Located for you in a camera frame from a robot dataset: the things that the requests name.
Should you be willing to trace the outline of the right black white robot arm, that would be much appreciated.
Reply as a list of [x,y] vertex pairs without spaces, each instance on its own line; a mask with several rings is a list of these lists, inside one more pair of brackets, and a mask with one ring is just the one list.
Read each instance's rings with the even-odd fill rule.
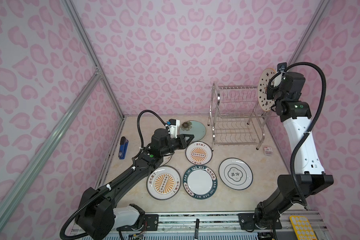
[[306,207],[307,197],[334,183],[333,176],[325,173],[312,135],[324,106],[326,79],[322,77],[322,94],[315,115],[311,114],[308,103],[300,101],[305,81],[300,73],[286,72],[277,87],[268,86],[267,97],[275,101],[276,113],[287,131],[292,154],[290,174],[280,175],[277,189],[255,209],[254,224],[259,229],[274,227],[281,213],[294,204]]

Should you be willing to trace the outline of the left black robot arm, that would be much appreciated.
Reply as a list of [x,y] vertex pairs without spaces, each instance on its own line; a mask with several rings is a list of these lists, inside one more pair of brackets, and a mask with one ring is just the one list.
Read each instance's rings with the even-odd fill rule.
[[157,129],[151,142],[134,159],[134,163],[118,177],[98,189],[88,188],[82,195],[78,210],[65,223],[75,222],[84,233],[67,236],[62,228],[62,240],[76,240],[89,236],[104,239],[112,229],[126,226],[140,230],[144,225],[145,211],[136,204],[119,208],[119,201],[142,179],[151,175],[164,161],[164,156],[186,149],[194,135],[181,134],[171,138],[167,129]]

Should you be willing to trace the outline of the cat and stars plate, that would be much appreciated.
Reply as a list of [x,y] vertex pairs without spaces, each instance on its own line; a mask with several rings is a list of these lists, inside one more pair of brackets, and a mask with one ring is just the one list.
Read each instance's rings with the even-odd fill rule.
[[258,103],[264,112],[269,112],[274,105],[274,100],[267,99],[268,83],[270,79],[275,75],[275,70],[272,68],[265,69],[260,75],[258,82]]

